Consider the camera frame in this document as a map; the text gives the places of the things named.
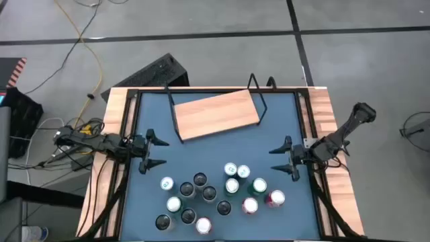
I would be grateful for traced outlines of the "black crate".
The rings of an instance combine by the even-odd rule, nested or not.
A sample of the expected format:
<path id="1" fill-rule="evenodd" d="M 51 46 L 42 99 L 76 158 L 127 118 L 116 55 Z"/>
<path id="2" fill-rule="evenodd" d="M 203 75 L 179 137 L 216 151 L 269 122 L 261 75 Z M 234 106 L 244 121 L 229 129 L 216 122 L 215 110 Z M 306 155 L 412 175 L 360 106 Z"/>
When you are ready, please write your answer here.
<path id="1" fill-rule="evenodd" d="M 0 107 L 8 107 L 11 111 L 9 158 L 20 158 L 28 149 L 44 113 L 43 107 L 16 87 L 0 89 Z"/>

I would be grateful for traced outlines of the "black stand base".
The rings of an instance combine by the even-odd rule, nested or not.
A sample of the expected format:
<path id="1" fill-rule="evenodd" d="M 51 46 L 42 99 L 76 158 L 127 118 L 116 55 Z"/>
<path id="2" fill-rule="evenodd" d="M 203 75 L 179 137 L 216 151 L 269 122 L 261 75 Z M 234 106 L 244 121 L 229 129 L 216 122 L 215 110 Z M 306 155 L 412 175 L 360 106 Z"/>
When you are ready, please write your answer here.
<path id="1" fill-rule="evenodd" d="M 411 114 L 402 124 L 402 126 L 399 129 L 399 133 L 401 135 L 401 137 L 407 139 L 407 141 L 414 146 L 415 148 L 419 149 L 420 151 L 423 151 L 425 153 L 429 153 L 430 154 L 430 148 L 426 149 L 424 147 L 420 147 L 419 145 L 416 145 L 412 140 L 411 137 L 415 134 L 419 134 L 419 133 L 425 133 L 430 132 L 430 118 L 414 125 L 411 126 L 409 128 L 406 127 L 408 121 L 412 118 L 414 118 L 415 116 L 421 115 L 421 114 L 430 114 L 430 111 L 421 111 L 421 112 L 415 112 L 414 114 Z"/>

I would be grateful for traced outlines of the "white blue object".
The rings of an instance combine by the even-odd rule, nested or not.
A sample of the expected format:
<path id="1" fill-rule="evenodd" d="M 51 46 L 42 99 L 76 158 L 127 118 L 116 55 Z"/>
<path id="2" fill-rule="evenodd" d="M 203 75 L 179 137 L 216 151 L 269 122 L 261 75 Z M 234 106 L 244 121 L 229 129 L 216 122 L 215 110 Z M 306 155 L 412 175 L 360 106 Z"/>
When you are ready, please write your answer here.
<path id="1" fill-rule="evenodd" d="M 23 226 L 21 231 L 21 242 L 45 242 L 49 233 L 47 227 L 37 226 Z"/>

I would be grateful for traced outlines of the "black panel orange hazard stripes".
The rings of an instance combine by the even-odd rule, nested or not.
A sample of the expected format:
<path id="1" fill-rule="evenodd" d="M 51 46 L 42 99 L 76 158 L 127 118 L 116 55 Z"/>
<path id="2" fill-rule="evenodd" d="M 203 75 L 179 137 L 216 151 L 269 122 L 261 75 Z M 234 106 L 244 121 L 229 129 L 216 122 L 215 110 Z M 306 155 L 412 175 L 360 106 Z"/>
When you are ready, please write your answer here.
<path id="1" fill-rule="evenodd" d="M 0 89 L 15 87 L 26 63 L 25 57 L 0 57 Z"/>

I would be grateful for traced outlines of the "Celsius Tropical Vibe can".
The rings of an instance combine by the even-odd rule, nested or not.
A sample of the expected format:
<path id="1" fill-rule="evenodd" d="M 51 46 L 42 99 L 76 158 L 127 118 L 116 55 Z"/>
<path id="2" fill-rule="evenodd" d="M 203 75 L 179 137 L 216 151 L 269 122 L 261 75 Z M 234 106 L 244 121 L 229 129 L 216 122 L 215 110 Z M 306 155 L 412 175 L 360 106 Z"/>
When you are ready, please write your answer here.
<path id="1" fill-rule="evenodd" d="M 202 190 L 202 198 L 207 203 L 212 203 L 216 200 L 218 195 L 218 192 L 216 191 L 216 188 L 213 186 L 206 186 Z"/>

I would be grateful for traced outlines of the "green soda can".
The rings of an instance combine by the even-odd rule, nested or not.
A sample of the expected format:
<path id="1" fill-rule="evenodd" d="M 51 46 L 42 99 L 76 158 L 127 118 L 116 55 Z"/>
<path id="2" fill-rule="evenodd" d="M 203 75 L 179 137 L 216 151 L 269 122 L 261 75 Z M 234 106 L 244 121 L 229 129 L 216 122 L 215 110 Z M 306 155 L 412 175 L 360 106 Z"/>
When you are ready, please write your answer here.
<path id="1" fill-rule="evenodd" d="M 239 182 L 235 178 L 229 178 L 224 185 L 224 193 L 227 196 L 235 195 L 239 190 Z"/>
<path id="2" fill-rule="evenodd" d="M 267 183 L 266 181 L 261 178 L 255 178 L 248 187 L 248 193 L 251 196 L 260 196 L 266 192 L 267 189 Z"/>
<path id="3" fill-rule="evenodd" d="M 166 207 L 169 212 L 176 213 L 182 210 L 183 202 L 181 198 L 177 196 L 172 196 L 167 200 Z"/>

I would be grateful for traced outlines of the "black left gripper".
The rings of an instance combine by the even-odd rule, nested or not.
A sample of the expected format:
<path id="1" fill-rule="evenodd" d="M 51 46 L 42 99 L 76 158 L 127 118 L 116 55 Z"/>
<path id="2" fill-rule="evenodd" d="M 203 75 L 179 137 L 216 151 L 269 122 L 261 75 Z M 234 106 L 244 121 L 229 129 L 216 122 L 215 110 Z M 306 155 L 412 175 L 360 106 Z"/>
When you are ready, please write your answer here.
<path id="1" fill-rule="evenodd" d="M 169 143 L 157 138 L 153 129 L 146 131 L 146 138 L 142 135 L 134 135 L 131 142 L 131 153 L 134 157 L 140 157 L 139 172 L 145 174 L 148 170 L 166 163 L 166 160 L 149 159 L 148 148 L 151 146 L 169 146 Z"/>

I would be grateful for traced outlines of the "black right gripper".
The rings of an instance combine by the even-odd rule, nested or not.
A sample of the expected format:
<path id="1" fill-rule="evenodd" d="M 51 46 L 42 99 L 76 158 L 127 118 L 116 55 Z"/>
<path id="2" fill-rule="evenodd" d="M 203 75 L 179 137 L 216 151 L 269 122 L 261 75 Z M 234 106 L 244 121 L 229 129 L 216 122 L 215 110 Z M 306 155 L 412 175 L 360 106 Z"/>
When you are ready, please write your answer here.
<path id="1" fill-rule="evenodd" d="M 279 148 L 271 150 L 269 154 L 287 153 L 291 150 L 291 148 L 291 160 L 293 165 L 276 165 L 271 168 L 276 171 L 287 173 L 292 177 L 292 181 L 296 182 L 299 180 L 299 171 L 297 170 L 296 165 L 306 165 L 307 163 L 310 163 L 312 161 L 310 151 L 303 145 L 294 145 L 292 147 L 292 138 L 290 136 L 286 136 L 283 145 Z"/>

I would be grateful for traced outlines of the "black-lidded Celsius can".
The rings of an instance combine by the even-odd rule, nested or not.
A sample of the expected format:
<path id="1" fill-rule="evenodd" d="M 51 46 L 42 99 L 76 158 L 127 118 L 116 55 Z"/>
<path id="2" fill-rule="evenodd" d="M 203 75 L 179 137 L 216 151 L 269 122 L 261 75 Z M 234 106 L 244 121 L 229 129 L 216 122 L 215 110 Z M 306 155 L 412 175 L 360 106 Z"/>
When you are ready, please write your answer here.
<path id="1" fill-rule="evenodd" d="M 194 224 L 197 220 L 196 212 L 193 208 L 185 208 L 181 213 L 181 221 L 186 225 Z"/>
<path id="2" fill-rule="evenodd" d="M 168 214 L 160 214 L 155 220 L 155 226 L 159 231 L 169 231 L 175 226 L 175 220 Z"/>
<path id="3" fill-rule="evenodd" d="M 192 199 L 196 196 L 194 185 L 188 181 L 183 182 L 179 187 L 180 194 L 187 199 Z"/>
<path id="4" fill-rule="evenodd" d="M 193 177 L 194 186 L 197 190 L 202 190 L 208 183 L 208 178 L 205 173 L 196 173 Z"/>

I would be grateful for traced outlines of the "Celsius Arctic Vibe can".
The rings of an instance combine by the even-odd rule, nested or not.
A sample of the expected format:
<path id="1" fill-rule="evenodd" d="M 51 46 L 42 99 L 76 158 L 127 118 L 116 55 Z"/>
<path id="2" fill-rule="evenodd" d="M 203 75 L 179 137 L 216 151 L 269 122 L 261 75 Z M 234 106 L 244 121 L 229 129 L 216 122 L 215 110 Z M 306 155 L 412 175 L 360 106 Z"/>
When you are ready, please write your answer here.
<path id="1" fill-rule="evenodd" d="M 221 200 L 217 204 L 216 209 L 217 209 L 218 214 L 220 214 L 222 216 L 227 216 L 230 214 L 230 212 L 232 210 L 232 206 L 231 206 L 229 201 Z"/>

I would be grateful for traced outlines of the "grey cabinet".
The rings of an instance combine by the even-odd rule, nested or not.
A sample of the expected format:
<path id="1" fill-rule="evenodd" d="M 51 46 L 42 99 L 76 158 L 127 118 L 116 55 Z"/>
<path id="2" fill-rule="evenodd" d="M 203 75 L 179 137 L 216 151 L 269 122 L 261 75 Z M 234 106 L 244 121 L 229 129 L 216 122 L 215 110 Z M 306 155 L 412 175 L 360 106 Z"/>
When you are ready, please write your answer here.
<path id="1" fill-rule="evenodd" d="M 10 107 L 0 107 L 0 203 L 7 195 L 7 162 L 9 159 Z"/>

